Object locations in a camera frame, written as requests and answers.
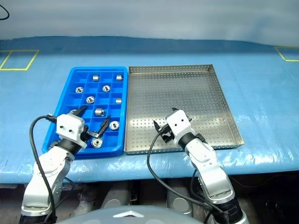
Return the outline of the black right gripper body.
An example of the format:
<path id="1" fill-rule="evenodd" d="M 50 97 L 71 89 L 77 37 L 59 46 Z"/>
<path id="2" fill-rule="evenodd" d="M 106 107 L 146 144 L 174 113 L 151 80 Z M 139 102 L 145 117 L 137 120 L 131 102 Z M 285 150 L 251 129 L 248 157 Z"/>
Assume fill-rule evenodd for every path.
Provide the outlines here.
<path id="1" fill-rule="evenodd" d="M 161 138 L 165 144 L 167 144 L 171 140 L 174 140 L 174 134 L 168 124 L 161 127 Z"/>

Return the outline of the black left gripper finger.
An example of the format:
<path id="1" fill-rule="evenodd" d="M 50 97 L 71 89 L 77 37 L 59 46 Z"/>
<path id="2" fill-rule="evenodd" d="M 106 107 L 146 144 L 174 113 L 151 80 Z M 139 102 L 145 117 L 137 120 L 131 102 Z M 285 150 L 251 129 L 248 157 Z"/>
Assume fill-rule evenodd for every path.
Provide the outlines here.
<path id="1" fill-rule="evenodd" d="M 97 132 L 98 136 L 101 136 L 105 132 L 105 130 L 109 125 L 109 121 L 110 121 L 110 115 L 107 118 L 105 118 L 104 121 L 101 123 L 100 129 Z"/>
<path id="2" fill-rule="evenodd" d="M 83 106 L 83 107 L 80 107 L 80 108 L 76 109 L 74 111 L 74 115 L 81 118 L 83 116 L 83 114 L 85 113 L 87 108 L 88 108 L 88 106 Z"/>

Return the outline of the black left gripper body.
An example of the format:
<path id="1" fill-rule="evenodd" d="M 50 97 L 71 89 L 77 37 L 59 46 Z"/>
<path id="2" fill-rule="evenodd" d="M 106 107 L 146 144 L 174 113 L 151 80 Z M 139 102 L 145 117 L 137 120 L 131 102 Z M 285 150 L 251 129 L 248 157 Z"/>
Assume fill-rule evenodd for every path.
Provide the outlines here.
<path id="1" fill-rule="evenodd" d="M 97 138 L 99 136 L 98 133 L 89 131 L 89 127 L 87 125 L 84 125 L 83 132 L 80 135 L 80 139 L 83 142 L 88 142 L 91 138 Z"/>

